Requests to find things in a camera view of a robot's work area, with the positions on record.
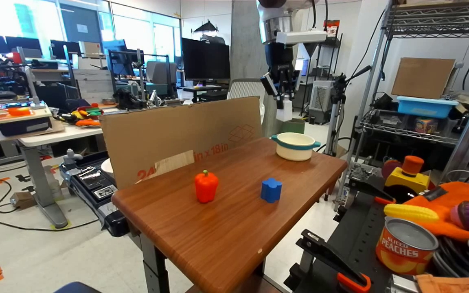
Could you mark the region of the white mesh office chair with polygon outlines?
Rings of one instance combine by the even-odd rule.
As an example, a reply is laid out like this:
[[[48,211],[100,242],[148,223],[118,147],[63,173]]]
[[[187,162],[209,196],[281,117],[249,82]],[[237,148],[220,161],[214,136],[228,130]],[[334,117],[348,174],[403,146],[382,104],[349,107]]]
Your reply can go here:
[[[259,79],[252,78],[242,78],[242,79],[233,79],[230,82],[227,100],[245,98],[248,96],[257,96],[259,97],[259,114],[261,119],[261,124],[263,124],[265,117],[265,105],[264,100],[267,95],[267,92]]]

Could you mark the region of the white air purifier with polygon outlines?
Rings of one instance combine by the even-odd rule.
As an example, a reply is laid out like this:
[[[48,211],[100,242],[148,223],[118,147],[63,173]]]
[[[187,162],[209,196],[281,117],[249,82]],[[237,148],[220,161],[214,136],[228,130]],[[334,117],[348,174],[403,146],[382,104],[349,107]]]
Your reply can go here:
[[[308,107],[310,124],[324,125],[331,120],[334,81],[314,81],[311,84],[311,98]]]

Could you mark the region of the tray box with orange item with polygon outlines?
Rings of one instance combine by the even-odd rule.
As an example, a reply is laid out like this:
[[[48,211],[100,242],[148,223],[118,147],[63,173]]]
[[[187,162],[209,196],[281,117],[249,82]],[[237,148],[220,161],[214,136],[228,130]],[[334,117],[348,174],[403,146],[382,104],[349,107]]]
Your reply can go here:
[[[46,105],[0,107],[0,133],[5,137],[45,131],[52,127],[52,112]]]

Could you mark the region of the black monitor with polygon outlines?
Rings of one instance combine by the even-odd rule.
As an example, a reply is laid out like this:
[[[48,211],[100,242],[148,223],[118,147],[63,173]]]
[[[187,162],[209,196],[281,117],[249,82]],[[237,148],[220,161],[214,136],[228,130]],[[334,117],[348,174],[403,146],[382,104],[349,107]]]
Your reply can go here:
[[[181,39],[186,81],[230,80],[230,47],[195,39]]]

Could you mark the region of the blue flower-shaped block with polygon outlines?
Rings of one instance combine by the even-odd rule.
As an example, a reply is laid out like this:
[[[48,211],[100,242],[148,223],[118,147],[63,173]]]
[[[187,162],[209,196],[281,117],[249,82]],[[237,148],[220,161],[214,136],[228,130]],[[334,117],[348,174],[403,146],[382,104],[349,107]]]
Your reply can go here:
[[[260,198],[268,203],[278,202],[281,198],[282,182],[274,178],[262,181]]]

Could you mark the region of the heap of toy food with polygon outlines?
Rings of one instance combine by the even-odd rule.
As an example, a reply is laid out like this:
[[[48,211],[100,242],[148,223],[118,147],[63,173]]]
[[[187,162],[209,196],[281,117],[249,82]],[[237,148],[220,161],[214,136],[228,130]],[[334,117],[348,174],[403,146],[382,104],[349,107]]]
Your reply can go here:
[[[53,118],[79,128],[100,128],[99,118],[102,115],[104,115],[104,111],[98,107],[98,104],[94,103],[90,106],[77,107],[70,113],[53,115]]]

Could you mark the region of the white plastic bottle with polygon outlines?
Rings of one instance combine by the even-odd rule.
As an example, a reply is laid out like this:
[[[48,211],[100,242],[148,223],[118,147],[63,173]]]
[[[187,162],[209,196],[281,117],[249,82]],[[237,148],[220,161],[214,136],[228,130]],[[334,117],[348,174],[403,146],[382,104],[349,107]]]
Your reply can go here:
[[[283,93],[276,97],[276,119],[281,122],[288,122],[292,120],[293,107],[291,95],[289,93]]]

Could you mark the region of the row of monitors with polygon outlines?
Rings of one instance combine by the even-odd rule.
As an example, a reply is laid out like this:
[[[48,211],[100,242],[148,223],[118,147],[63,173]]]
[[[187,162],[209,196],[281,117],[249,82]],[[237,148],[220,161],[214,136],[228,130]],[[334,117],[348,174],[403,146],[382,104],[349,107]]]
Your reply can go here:
[[[39,39],[0,35],[0,54],[10,53],[13,49],[18,47],[39,50],[40,53],[43,53]],[[79,56],[81,55],[81,49],[78,42],[65,42],[55,39],[51,39],[46,42],[45,52],[52,52],[54,59],[65,60],[66,56],[64,47],[67,47],[67,50],[70,53],[78,54]]]

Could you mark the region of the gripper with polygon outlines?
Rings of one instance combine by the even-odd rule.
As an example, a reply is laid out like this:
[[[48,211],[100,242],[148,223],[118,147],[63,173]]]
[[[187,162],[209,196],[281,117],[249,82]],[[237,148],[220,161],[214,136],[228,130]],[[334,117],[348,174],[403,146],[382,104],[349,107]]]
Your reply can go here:
[[[285,84],[281,78],[282,70],[288,81],[288,98],[294,98],[297,89],[298,77],[295,70],[294,50],[292,46],[283,43],[272,42],[265,45],[265,57],[269,67],[269,76],[275,80],[275,100],[278,110],[284,109]]]

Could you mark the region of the flat cardboard box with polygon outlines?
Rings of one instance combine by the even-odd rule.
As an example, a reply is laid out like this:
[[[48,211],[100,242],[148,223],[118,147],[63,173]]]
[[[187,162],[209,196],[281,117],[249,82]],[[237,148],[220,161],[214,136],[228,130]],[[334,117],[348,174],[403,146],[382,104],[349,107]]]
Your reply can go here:
[[[400,59],[391,94],[409,98],[440,99],[455,66],[455,59]]]

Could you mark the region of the orange cloth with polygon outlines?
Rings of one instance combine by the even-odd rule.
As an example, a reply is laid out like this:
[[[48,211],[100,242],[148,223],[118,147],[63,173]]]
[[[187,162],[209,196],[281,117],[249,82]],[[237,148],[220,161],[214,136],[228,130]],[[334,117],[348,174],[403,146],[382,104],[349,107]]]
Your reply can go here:
[[[428,200],[422,195],[418,195],[404,203],[404,205],[421,206],[435,211],[439,216],[439,221],[424,223],[417,221],[417,224],[432,232],[436,237],[446,236],[456,241],[467,242],[469,231],[465,230],[451,221],[451,210],[461,202],[469,201],[469,184],[465,182],[448,182],[440,185],[444,194],[433,200]]]

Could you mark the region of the light blue plastic bin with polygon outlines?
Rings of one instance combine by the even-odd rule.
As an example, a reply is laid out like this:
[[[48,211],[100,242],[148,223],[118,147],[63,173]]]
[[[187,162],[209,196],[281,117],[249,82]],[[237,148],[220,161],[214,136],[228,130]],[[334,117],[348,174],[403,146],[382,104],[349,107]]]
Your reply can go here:
[[[451,109],[458,105],[458,101],[446,99],[412,98],[397,96],[398,112],[402,114],[428,117],[447,118]]]

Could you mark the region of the small colourful box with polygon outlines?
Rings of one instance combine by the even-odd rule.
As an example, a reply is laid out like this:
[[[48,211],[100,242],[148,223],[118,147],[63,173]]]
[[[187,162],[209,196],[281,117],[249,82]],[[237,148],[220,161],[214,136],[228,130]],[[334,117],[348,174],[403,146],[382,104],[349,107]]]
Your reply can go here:
[[[414,122],[414,131],[432,135],[438,130],[439,119],[417,117]]]

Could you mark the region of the cream bowl with teal rim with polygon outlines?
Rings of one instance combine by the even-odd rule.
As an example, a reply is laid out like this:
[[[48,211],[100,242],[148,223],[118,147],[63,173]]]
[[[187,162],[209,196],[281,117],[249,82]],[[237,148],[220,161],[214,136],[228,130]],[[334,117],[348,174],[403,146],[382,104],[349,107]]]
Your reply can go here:
[[[276,142],[276,154],[279,157],[295,162],[310,160],[314,148],[321,146],[313,137],[296,132],[283,132],[270,139]]]

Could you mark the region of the yellow block with orange cylinder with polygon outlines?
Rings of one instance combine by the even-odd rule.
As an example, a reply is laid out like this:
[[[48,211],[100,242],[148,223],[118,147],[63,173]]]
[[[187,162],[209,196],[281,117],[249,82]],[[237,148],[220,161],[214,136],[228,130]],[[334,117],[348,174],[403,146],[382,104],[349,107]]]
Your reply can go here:
[[[419,194],[428,189],[430,175],[422,172],[425,161],[417,156],[408,155],[402,162],[402,167],[396,168],[385,180],[384,188],[404,186],[413,193]]]

